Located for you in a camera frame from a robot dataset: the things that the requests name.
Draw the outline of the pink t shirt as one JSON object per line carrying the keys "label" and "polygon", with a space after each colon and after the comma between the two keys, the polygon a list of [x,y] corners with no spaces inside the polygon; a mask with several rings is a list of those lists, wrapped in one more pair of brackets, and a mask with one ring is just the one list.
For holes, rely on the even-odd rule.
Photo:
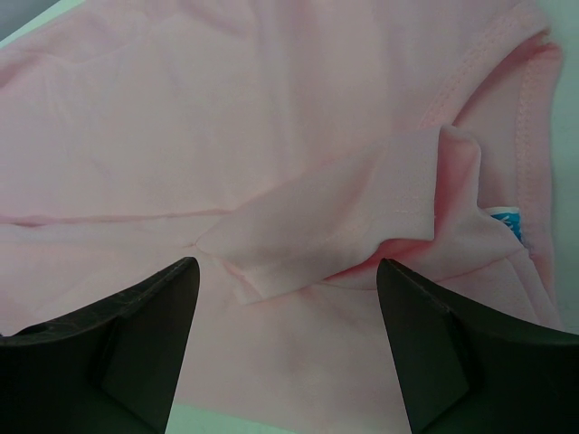
{"label": "pink t shirt", "polygon": [[1,51],[1,331],[185,256],[176,400],[405,433],[376,293],[393,257],[561,325],[531,1],[87,1]]}

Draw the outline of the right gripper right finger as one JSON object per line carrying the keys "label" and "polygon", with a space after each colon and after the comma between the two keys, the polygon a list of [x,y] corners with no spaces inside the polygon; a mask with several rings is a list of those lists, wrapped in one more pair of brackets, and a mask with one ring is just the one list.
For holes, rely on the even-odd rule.
{"label": "right gripper right finger", "polygon": [[575,433],[578,337],[381,261],[377,292],[413,433]]}

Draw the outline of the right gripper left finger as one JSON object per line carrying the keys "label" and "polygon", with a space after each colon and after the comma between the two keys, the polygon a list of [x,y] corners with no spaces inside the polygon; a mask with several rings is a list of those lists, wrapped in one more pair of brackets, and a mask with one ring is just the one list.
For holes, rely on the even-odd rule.
{"label": "right gripper left finger", "polygon": [[1,339],[4,433],[163,433],[200,284],[184,258]]}

